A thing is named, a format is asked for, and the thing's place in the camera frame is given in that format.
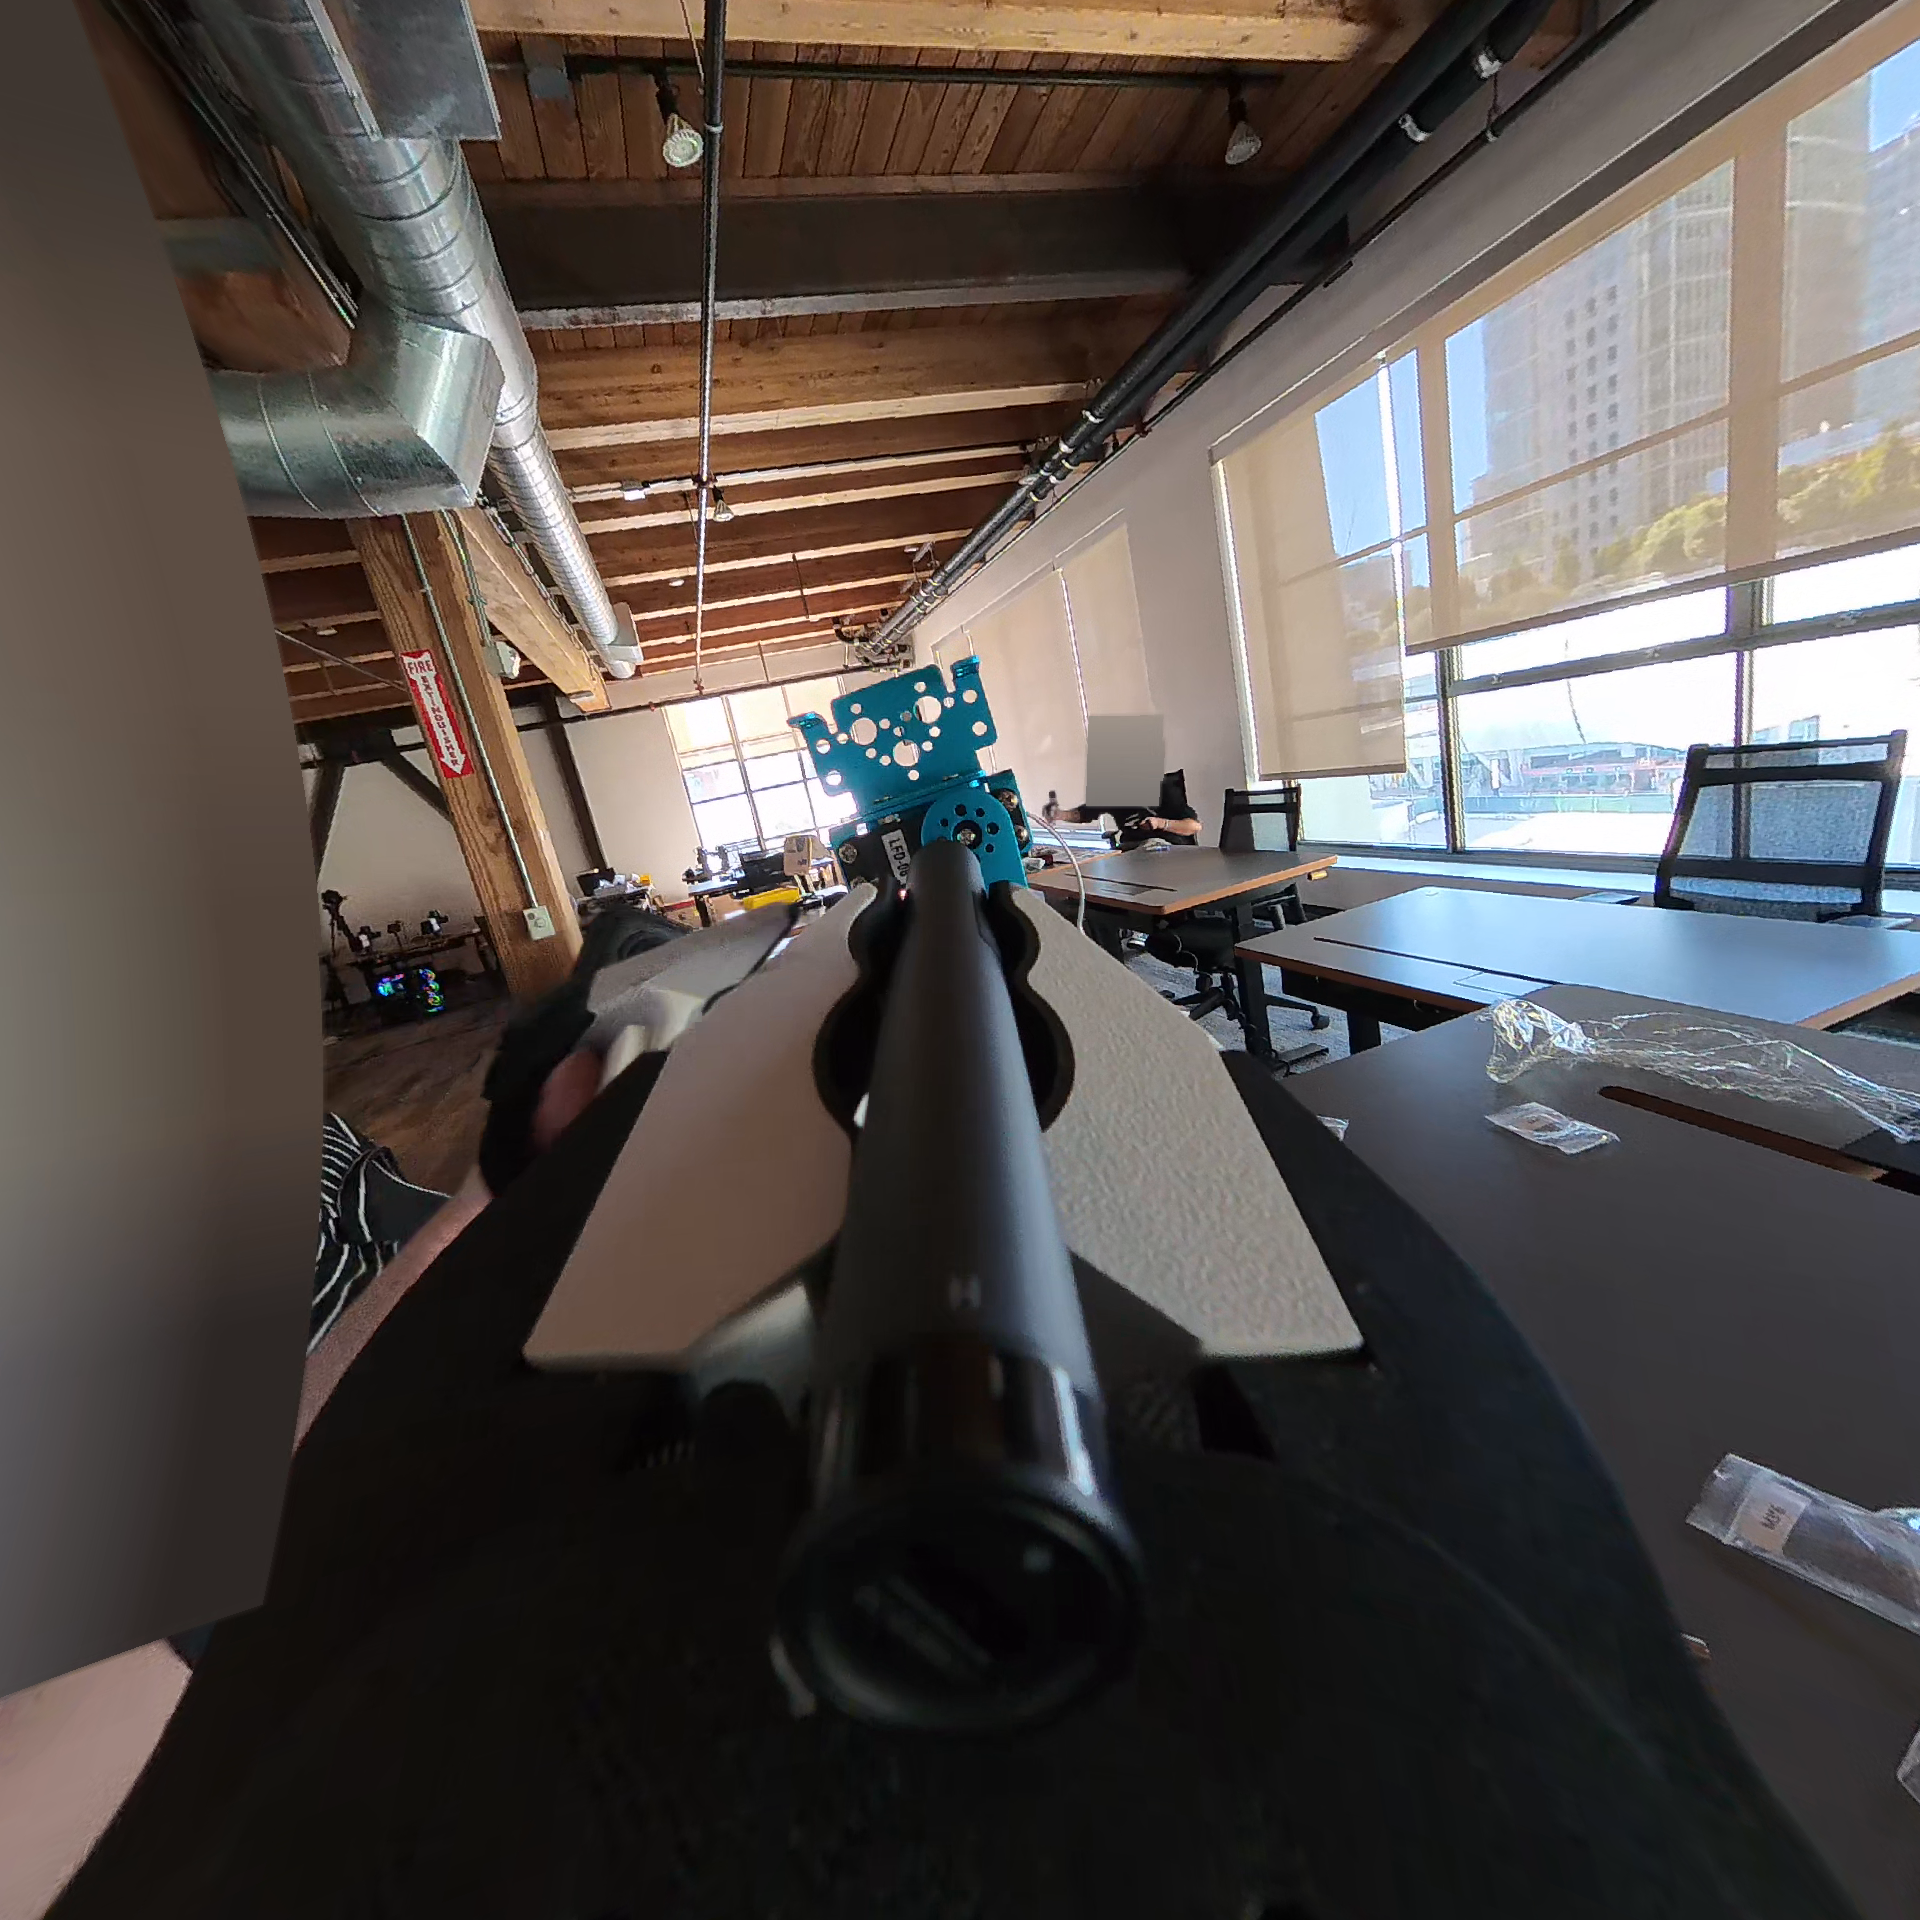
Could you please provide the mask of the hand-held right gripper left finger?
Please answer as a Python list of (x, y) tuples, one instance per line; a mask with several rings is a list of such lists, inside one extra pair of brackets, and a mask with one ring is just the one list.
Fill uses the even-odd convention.
[(667, 1371), (702, 1397), (809, 1387), (814, 1314), (802, 1269), (839, 1234), (853, 1145), (830, 1115), (814, 1047), (857, 983), (853, 923), (869, 882), (715, 997), (670, 1051), (603, 1090), (638, 1093), (635, 1125), (576, 1239), (523, 1358), (549, 1374)]

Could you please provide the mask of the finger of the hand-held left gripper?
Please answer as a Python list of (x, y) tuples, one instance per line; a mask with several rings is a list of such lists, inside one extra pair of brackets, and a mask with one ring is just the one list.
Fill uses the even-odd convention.
[(592, 1056), (613, 1083), (647, 1054), (670, 1051), (715, 997), (761, 967), (791, 935), (800, 907), (770, 903), (690, 930), (592, 978)]

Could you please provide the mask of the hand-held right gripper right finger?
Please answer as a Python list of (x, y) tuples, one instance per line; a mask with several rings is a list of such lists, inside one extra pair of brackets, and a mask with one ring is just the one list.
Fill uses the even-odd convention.
[(1031, 889), (1026, 985), (1063, 1026), (1072, 1081), (1045, 1122), (1070, 1250), (1218, 1358), (1355, 1353), (1353, 1314), (1223, 1051)]

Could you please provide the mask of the black screwdriver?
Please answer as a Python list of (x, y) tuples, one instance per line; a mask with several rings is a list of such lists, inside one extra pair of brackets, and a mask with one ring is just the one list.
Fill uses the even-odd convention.
[(1141, 1554), (990, 889), (923, 846), (882, 917), (866, 1118), (809, 1397), (784, 1653), (834, 1710), (985, 1737), (1109, 1685)]

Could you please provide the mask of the blue toy robot arm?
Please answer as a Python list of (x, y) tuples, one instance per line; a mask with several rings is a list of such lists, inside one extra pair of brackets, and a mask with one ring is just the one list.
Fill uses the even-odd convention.
[(853, 821), (830, 830), (843, 882), (901, 889), (926, 843), (953, 841), (985, 885), (1026, 885), (1033, 832), (1017, 777), (978, 761), (999, 736), (981, 661), (907, 667), (791, 727), (825, 793), (853, 802)]

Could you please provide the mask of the grey desk with wood edge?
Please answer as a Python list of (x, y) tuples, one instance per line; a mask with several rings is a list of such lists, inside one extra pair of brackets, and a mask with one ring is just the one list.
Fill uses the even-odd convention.
[(1918, 935), (1422, 887), (1237, 946), (1339, 1010), (1351, 1047), (1552, 987), (1835, 1029), (1913, 994)]
[(1138, 848), (1090, 862), (1049, 866), (1026, 887), (1070, 919), (1111, 958), (1122, 958), (1122, 933), (1168, 937), (1163, 926), (1200, 905), (1259, 887), (1264, 880), (1317, 880), (1335, 855), (1227, 855), (1216, 848)]

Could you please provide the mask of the wooden column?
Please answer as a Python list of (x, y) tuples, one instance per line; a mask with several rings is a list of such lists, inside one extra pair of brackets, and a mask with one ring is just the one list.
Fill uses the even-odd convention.
[[(576, 962), (583, 933), (507, 695), (485, 658), (482, 597), (462, 530), (443, 512), (350, 519), (393, 654), (432, 649), (471, 750), (473, 773), (446, 779), (425, 745), (471, 887), (512, 997), (537, 1001)], [(526, 939), (521, 910), (542, 903), (558, 935)]]

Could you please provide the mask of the beige roller blind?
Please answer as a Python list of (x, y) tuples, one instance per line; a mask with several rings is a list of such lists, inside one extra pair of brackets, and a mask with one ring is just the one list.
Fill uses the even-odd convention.
[(1456, 302), (1410, 649), (1915, 537), (1915, 5)]
[(1417, 354), (1237, 441), (1216, 491), (1255, 773), (1403, 775), (1406, 658), (1431, 633)]
[(1079, 805), (1088, 793), (1090, 715), (1157, 709), (1125, 519), (1111, 519), (983, 610), (930, 619), (921, 651), (944, 665), (981, 661), (999, 729), (992, 757), (1017, 775), (1029, 807), (1047, 795)]

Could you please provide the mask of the crumpled clear plastic wrap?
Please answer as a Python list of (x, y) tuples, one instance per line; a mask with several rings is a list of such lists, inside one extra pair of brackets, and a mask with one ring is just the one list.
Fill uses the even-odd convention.
[(1502, 1086), (1557, 1065), (1625, 1067), (1806, 1113), (1849, 1113), (1902, 1145), (1918, 1141), (1918, 1093), (1861, 1077), (1806, 1045), (1765, 1038), (1728, 1015), (1678, 1010), (1575, 1022), (1536, 999), (1499, 999), (1477, 1019), (1493, 1026), (1486, 1072)]

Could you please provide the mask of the large window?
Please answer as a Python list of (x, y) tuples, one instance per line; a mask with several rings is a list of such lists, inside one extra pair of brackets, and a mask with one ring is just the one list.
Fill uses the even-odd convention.
[[(1424, 480), (1445, 478), (1449, 505), (1433, 402), (1445, 357), (1417, 341), (1408, 352)], [(1696, 743), (1915, 734), (1913, 619), (1810, 633), (1911, 603), (1915, 537), (1413, 656), (1406, 773), (1307, 782), (1307, 832), (1358, 848), (1655, 855)]]

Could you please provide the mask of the black mesh office chair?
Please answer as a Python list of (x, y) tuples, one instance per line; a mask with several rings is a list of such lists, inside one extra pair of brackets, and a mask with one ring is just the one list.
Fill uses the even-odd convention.
[(1696, 743), (1650, 903), (1769, 921), (1881, 928), (1906, 757), (1886, 736)]

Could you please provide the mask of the thin black ceiling pipe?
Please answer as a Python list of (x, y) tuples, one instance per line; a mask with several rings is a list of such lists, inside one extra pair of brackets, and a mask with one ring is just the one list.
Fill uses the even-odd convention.
[(695, 471), (695, 571), (693, 571), (693, 697), (706, 695), (706, 571), (709, 530), (713, 526), (713, 361), (718, 327), (718, 226), (722, 213), (722, 149), (727, 91), (729, 5), (704, 2), (704, 174), (702, 174), (702, 306), (699, 306), (699, 421)]

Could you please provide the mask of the labelled clear screw bag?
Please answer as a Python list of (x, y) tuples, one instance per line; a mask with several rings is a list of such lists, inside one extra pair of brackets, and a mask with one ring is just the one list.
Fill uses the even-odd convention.
[(1687, 1522), (1792, 1577), (1918, 1632), (1918, 1509), (1867, 1509), (1728, 1454)]

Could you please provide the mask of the thick black ceiling pipes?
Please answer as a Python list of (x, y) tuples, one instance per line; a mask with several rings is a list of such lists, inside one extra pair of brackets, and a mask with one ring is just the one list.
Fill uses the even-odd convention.
[(1289, 178), (1259, 226), (1205, 277), (1083, 407), (1017, 489), (878, 629), (853, 645), (866, 667), (898, 665), (910, 629), (935, 608), (992, 546), (1029, 523), (1077, 466), (1138, 418), (1152, 395), (1250, 304), (1301, 263), (1353, 203), (1440, 130), (1483, 82), (1502, 73), (1541, 30), (1550, 2), (1461, 2), (1408, 48), (1355, 114)]

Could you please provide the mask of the silver ventilation duct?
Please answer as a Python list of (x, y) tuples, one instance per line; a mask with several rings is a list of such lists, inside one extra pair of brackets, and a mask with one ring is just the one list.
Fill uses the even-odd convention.
[(615, 679), (633, 619), (601, 583), (539, 421), (539, 384), (464, 158), (498, 133), (469, 5), (192, 5), (306, 203), (379, 318), (485, 341), (496, 359), (487, 466)]

